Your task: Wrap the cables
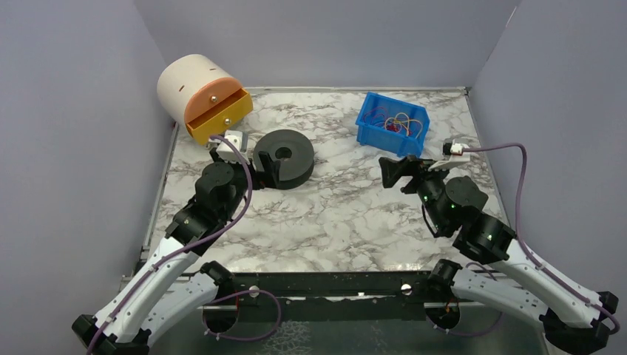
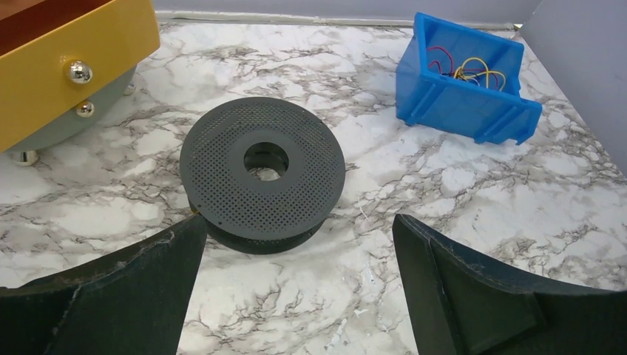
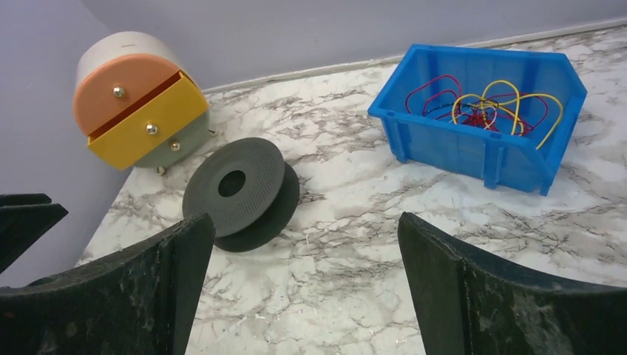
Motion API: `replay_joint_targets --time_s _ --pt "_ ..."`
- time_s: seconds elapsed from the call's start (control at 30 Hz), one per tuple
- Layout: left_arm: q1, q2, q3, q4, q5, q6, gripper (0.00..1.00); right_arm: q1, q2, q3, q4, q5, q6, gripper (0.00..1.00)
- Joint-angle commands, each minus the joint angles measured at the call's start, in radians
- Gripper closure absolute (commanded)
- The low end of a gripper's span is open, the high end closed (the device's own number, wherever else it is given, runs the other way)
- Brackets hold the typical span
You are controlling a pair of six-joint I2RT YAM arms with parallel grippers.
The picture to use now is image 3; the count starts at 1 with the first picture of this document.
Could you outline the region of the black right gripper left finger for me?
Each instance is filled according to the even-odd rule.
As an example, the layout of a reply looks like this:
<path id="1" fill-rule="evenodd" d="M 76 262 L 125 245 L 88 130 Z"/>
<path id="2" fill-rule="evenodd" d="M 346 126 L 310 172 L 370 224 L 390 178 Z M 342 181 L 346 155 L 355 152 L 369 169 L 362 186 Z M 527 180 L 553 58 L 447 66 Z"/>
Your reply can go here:
<path id="1" fill-rule="evenodd" d="M 1 290 L 3 354 L 184 354 L 214 245 L 207 214 Z"/>

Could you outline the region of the dark grey cable spool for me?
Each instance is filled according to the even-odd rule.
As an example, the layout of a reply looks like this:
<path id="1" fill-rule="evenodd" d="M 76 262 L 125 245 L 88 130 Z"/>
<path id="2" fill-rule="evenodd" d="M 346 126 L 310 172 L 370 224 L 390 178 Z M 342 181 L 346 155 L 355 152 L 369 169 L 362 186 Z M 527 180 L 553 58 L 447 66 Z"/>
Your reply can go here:
<path id="1" fill-rule="evenodd" d="M 226 144 L 198 166 L 183 194 L 182 213 L 206 213 L 214 223 L 216 247 L 244 252 L 278 236 L 299 197 L 299 178 L 279 148 L 250 137 Z"/>

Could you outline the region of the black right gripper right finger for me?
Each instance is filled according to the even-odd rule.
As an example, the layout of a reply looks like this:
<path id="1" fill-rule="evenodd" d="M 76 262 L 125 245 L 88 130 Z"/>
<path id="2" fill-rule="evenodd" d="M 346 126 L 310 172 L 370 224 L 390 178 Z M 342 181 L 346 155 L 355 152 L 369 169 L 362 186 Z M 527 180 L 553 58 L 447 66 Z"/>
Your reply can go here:
<path id="1" fill-rule="evenodd" d="M 397 229 L 427 354 L 624 354 L 626 290 L 519 265 L 405 212 Z"/>

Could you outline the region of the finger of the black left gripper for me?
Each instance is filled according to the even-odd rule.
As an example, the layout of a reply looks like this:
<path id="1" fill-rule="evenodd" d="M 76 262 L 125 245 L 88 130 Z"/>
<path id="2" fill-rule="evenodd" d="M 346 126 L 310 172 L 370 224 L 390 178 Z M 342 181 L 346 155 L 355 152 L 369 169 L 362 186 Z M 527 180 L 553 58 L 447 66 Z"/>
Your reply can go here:
<path id="1" fill-rule="evenodd" d="M 58 203 L 2 206 L 1 272 L 67 214 Z"/>
<path id="2" fill-rule="evenodd" d="M 4 206 L 30 206 L 49 204 L 52 200 L 44 193 L 35 194 L 10 194 L 1 195 L 0 207 Z"/>

